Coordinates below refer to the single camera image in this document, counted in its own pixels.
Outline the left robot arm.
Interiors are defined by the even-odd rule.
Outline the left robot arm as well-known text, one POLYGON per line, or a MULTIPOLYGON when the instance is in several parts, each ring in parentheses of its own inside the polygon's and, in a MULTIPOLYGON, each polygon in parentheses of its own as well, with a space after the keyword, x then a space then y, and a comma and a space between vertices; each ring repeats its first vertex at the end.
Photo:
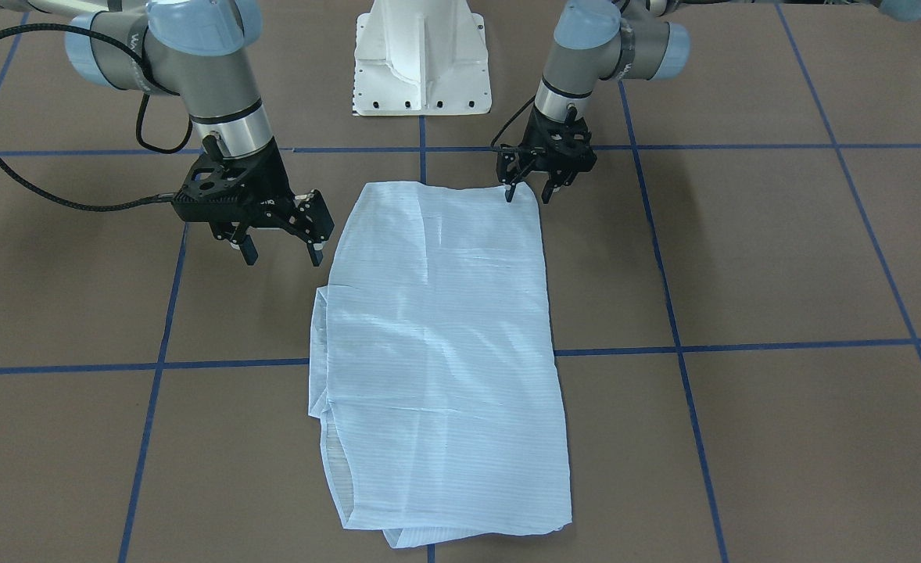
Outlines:
POLYGON ((643 131, 643 101, 622 121, 643 201, 643 157, 701 151, 921 150, 921 1, 686 1, 696 34, 665 21, 670 1, 570 1, 558 19, 520 143, 493 140, 511 199, 545 174, 543 201, 597 161, 586 123, 597 82, 636 80, 650 124, 695 122, 705 140, 643 131))

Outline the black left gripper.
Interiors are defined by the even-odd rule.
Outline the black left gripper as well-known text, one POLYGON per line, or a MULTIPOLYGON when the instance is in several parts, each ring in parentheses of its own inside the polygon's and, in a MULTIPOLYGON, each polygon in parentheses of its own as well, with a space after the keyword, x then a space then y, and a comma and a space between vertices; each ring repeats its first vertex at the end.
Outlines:
POLYGON ((592 132, 578 108, 568 107, 560 120, 532 108, 521 142, 496 147, 496 177, 506 185, 506 202, 513 202, 518 185, 532 172, 543 172, 547 180, 540 199, 548 204, 558 189, 595 167, 597 154, 590 139, 592 132))

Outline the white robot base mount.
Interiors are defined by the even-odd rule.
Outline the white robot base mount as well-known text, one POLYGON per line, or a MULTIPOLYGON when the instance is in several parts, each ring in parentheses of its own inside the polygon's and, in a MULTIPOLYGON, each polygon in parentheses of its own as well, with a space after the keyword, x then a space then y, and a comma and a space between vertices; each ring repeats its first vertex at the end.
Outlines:
POLYGON ((465 1, 375 1, 357 16, 358 117, 466 117, 493 105, 485 19, 465 1))

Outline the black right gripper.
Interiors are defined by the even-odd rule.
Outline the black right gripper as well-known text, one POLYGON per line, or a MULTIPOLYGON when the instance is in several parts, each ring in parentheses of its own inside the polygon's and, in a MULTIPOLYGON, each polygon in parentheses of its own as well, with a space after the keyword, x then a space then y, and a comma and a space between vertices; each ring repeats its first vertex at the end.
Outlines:
POLYGON ((250 156, 228 157, 213 139, 190 167, 172 208, 183 220, 213 225, 232 242, 246 266, 258 261, 250 228, 283 229, 306 243, 314 267, 324 262, 333 222, 320 190, 296 195, 274 139, 250 156))

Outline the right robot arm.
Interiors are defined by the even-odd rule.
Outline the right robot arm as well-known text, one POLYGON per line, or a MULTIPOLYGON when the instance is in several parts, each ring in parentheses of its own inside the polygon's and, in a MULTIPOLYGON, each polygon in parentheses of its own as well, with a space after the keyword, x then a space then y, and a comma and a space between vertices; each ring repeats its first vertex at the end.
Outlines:
POLYGON ((201 153, 181 187, 112 206, 89 206, 53 195, 22 178, 0 157, 0 170, 35 195, 89 213, 116 213, 168 203, 185 222, 207 224, 214 238, 237 249, 246 264, 258 257, 253 229, 281 229, 306 243, 314 266, 324 259, 333 220, 322 194, 297 195, 289 185, 281 149, 246 54, 263 32, 254 1, 0 1, 0 10, 39 12, 68 23, 21 24, 0 30, 0 40, 59 31, 67 59, 92 84, 142 94, 135 121, 143 139, 151 96, 177 96, 188 111, 185 140, 201 153))

